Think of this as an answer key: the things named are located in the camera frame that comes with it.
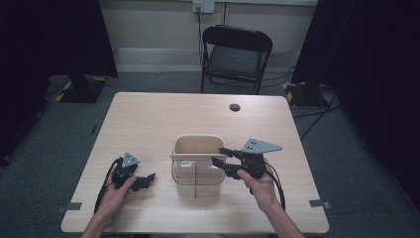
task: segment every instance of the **person's hand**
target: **person's hand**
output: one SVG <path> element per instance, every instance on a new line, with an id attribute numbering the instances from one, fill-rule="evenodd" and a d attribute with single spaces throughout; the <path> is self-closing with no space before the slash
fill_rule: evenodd
<path id="1" fill-rule="evenodd" d="M 111 181 L 111 176 L 114 173 L 112 171 L 111 175 L 108 176 L 106 184 L 109 184 L 105 190 L 105 194 L 102 197 L 101 203 L 99 204 L 98 210 L 96 213 L 106 219 L 111 219 L 111 217 L 120 209 L 124 198 L 126 197 L 130 186 L 136 182 L 136 177 L 131 176 L 124 182 L 120 188 L 116 188 Z"/>
<path id="2" fill-rule="evenodd" d="M 253 190 L 254 197 L 261 211 L 266 212 L 272 205 L 278 203 L 275 197 L 274 182 L 267 173 L 264 173 L 260 179 L 255 179 L 246 171 L 239 170 L 238 176 L 245 182 L 246 187 L 250 187 Z"/>
<path id="3" fill-rule="evenodd" d="M 82 238 L 101 237 L 102 230 L 104 229 L 106 223 L 120 209 L 130 186 L 136 182 L 137 177 L 131 176 L 120 188 L 117 189 L 111 181 L 111 176 L 114 173 L 114 170 L 115 168 L 112 170 L 111 175 L 107 178 L 106 184 L 108 184 L 108 186 L 106 187 L 104 196 L 102 197 L 98 210 L 92 216 L 89 224 L 86 226 L 86 229 L 81 235 Z"/>

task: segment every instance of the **black cable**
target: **black cable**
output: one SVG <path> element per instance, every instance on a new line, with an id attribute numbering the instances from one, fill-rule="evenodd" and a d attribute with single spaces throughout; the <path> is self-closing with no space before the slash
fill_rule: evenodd
<path id="1" fill-rule="evenodd" d="M 56 89 L 54 89 L 53 91 L 51 91 L 51 92 L 47 92 L 45 95 L 44 95 L 44 97 L 47 97 L 47 96 L 50 96 L 50 95 L 52 95 L 53 93 L 55 93 L 55 92 L 57 92 L 60 88 L 62 88 L 66 83 L 68 82 L 68 76 L 67 76 L 67 78 L 65 79 L 65 81 L 58 87 L 58 88 L 56 88 Z"/>
<path id="2" fill-rule="evenodd" d="M 269 175 L 269 177 L 274 181 L 275 185 L 277 186 L 278 195 L 280 196 L 281 207 L 283 207 L 283 210 L 286 210 L 286 200 L 284 198 L 284 191 L 281 188 L 280 179 L 277 180 L 277 178 L 275 178 L 274 175 L 272 173 L 270 173 L 268 170 L 265 170 L 265 172 Z"/>
<path id="3" fill-rule="evenodd" d="M 327 112 L 334 111 L 334 110 L 338 109 L 340 106 L 341 106 L 341 104 L 338 104 L 337 106 L 335 106 L 335 107 L 333 107 L 333 108 L 328 109 L 328 110 L 327 110 Z M 314 115 L 319 115 L 319 114 L 322 114 L 322 113 L 324 113 L 324 111 L 321 111 L 321 112 L 314 112 L 314 113 L 310 113 L 310 114 L 305 114 L 305 115 L 295 116 L 295 117 L 293 117 L 293 119 L 296 119 L 296 118 L 300 119 L 301 117 L 314 116 Z"/>
<path id="4" fill-rule="evenodd" d="M 201 9 L 199 7 L 195 8 L 197 12 L 197 20 L 198 20 L 198 56 L 200 57 L 200 66 L 203 67 L 203 42 L 201 39 Z"/>
<path id="5" fill-rule="evenodd" d="M 101 204 L 101 201 L 102 201 L 102 197 L 105 194 L 106 187 L 109 186 L 110 184 L 112 184 L 112 182 L 111 182 L 108 185 L 106 185 L 106 182 L 108 181 L 108 176 L 111 174 L 112 169 L 114 168 L 115 164 L 119 163 L 122 160 L 123 160 L 123 158 L 121 158 L 121 157 L 119 159 L 115 160 L 112 163 L 111 167 L 109 168 L 108 173 L 106 174 L 105 180 L 102 184 L 101 190 L 99 191 L 98 198 L 96 198 L 95 209 L 94 209 L 93 213 L 96 213 L 96 211 L 98 210 L 99 204 Z"/>
<path id="6" fill-rule="evenodd" d="M 333 105 L 334 99 L 336 98 L 336 94 L 337 94 L 337 91 L 334 91 L 333 99 L 331 99 L 331 102 L 328 105 L 327 109 L 325 109 L 325 111 L 323 111 L 321 115 L 319 115 L 319 117 L 309 126 L 309 128 L 305 131 L 305 133 L 303 133 L 303 135 L 300 137 L 300 141 L 302 141 L 303 138 L 305 138 L 305 136 L 315 126 L 315 124 L 319 121 L 319 119 L 321 119 L 321 117 L 323 117 L 328 112 L 328 110 L 331 108 L 331 105 Z"/>

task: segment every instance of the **black folding chair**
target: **black folding chair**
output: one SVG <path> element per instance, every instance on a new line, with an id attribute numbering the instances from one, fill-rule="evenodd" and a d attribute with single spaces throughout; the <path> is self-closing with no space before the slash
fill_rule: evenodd
<path id="1" fill-rule="evenodd" d="M 259 94 L 271 49 L 271 39 L 260 31 L 226 25 L 207 28 L 203 32 L 201 92 L 206 77 L 210 81 L 218 77 L 252 83 Z"/>

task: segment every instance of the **chair leg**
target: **chair leg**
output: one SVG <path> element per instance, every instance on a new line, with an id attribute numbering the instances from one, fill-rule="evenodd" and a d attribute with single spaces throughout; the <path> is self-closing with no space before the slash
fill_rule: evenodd
<path id="1" fill-rule="evenodd" d="M 206 75 L 206 77 L 210 80 L 210 82 L 213 82 L 213 79 L 210 75 Z"/>
<path id="2" fill-rule="evenodd" d="M 201 71 L 201 93 L 204 92 L 204 78 L 206 77 L 204 70 Z"/>
<path id="3" fill-rule="evenodd" d="M 261 86 L 262 86 L 262 82 L 261 81 L 257 82 L 256 95 L 259 95 Z"/>

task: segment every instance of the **chair backrest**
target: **chair backrest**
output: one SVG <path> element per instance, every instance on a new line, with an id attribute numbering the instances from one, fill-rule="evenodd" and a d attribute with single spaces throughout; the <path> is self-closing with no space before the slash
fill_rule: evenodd
<path id="1" fill-rule="evenodd" d="M 204 30 L 203 44 L 266 53 L 272 49 L 272 41 L 266 34 L 225 25 L 215 25 Z"/>

